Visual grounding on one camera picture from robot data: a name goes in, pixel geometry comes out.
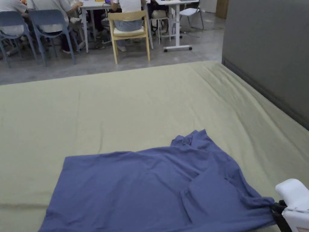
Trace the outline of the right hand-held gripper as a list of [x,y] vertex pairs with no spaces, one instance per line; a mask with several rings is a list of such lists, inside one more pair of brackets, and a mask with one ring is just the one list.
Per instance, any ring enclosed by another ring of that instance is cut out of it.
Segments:
[[271,205],[272,216],[281,232],[309,231],[309,190],[297,179],[275,187],[282,200]]

